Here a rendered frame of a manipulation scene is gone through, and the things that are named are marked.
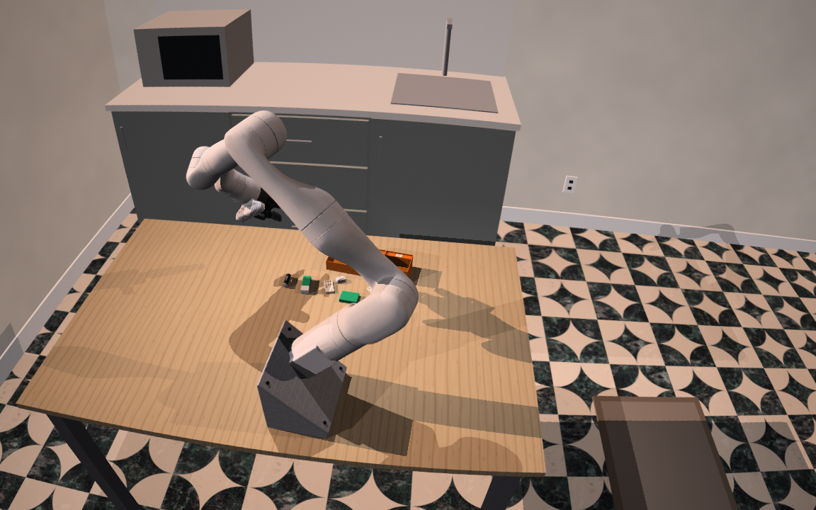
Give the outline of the orange rack of three bins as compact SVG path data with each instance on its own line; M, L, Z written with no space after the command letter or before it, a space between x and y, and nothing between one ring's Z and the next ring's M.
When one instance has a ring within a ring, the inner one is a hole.
M412 270L412 255L407 253L399 253L394 251L383 251L379 249L386 255L386 257L395 264L402 272L406 274L406 276L410 277L410 273ZM359 275L355 270L352 269L349 265L346 265L337 259L332 259L331 257L327 258L327 270L338 271L343 273L350 273L354 275Z

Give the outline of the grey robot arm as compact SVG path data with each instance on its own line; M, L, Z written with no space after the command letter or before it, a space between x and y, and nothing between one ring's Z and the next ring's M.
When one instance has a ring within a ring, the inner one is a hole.
M268 159L285 142L282 120L267 110L256 112L231 128L223 141L195 149L186 179L198 190L216 183L218 193L241 205L239 222L265 210L258 201L263 188L317 251L352 267L373 289L361 302L346 305L293 340L289 363L311 378L361 346L405 327L419 294L414 282L377 249L332 195L299 183L270 164ZM234 170L236 166L251 178Z

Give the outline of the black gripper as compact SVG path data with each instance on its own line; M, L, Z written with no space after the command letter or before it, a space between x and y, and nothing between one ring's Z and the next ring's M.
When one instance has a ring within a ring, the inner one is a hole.
M271 219L275 220L276 222L282 222L281 214L274 212L274 210L272 210L271 212L272 208L280 208L279 205L276 204L276 202L273 199L271 199L269 194L265 193L263 188L261 188L261 193L258 197L258 201L262 201L263 205L265 205L265 210L263 210L263 212L260 213L261 215L257 215L255 217L257 217L260 220L265 220L266 217L271 217Z

